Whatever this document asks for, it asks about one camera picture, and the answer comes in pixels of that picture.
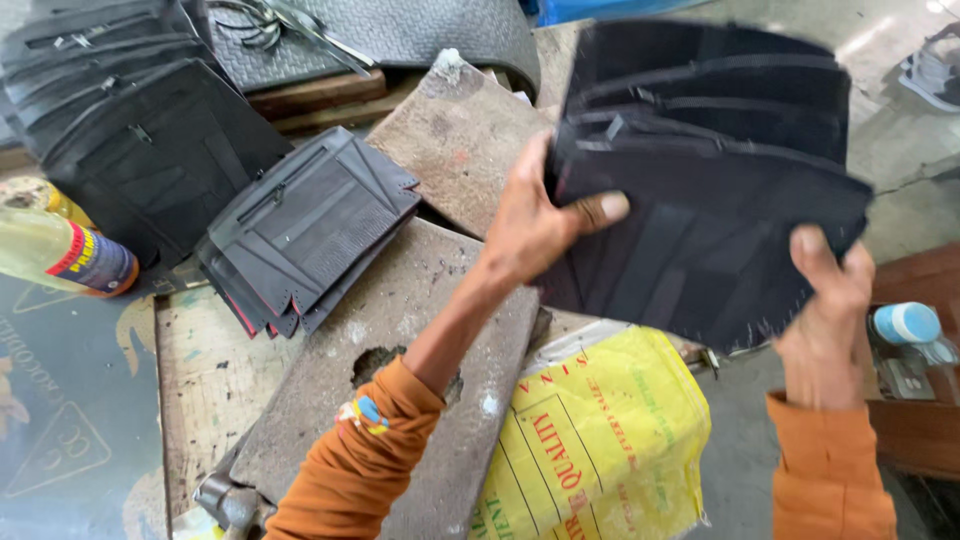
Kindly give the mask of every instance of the hand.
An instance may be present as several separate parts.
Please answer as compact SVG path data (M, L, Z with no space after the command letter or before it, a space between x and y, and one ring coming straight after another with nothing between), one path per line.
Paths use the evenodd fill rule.
M480 261L512 286L542 274L582 234L596 233L630 211L619 191L601 193L558 209L543 187L551 132L531 137L507 174Z
M801 225L790 237L790 256L815 295L774 348L783 359L786 401L814 409L863 406L863 372L854 352L869 354L866 315L874 260L857 242L837 264L819 227Z

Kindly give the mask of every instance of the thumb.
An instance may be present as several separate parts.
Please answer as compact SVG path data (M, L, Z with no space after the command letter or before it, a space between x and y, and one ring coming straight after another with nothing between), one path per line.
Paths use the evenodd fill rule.
M823 291L843 280L827 237L816 225L801 225L790 235L790 257L815 291Z
M570 203L560 212L573 223L577 234L596 233L630 213L630 201L622 191L608 191Z

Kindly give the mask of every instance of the person's left hand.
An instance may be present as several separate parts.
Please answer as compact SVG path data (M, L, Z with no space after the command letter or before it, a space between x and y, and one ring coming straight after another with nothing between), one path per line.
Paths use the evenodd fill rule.
M630 211L620 191L554 207L543 187L550 136L546 130L531 137L514 162L480 256L514 285L546 271L580 235L596 233Z

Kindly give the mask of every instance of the finger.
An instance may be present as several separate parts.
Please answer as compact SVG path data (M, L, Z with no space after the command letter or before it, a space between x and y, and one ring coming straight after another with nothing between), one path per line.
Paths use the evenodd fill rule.
M815 291L836 286L843 279L843 272L827 244L827 237L816 225L801 225L793 230L790 234L790 257Z
M576 234L596 233L630 213L630 201L622 191L592 195L563 207L560 212Z
M874 285L876 265L863 242L857 241L843 258L843 271L858 285L871 288Z
M553 130L543 130L530 137L514 161L514 167L508 178L509 182L543 182L543 166L552 136Z

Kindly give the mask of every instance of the yellow plastic bag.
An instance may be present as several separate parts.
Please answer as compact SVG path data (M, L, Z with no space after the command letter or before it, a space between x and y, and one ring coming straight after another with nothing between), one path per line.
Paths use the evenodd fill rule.
M470 538L662 539L704 517L709 409L666 336L579 349L519 381Z

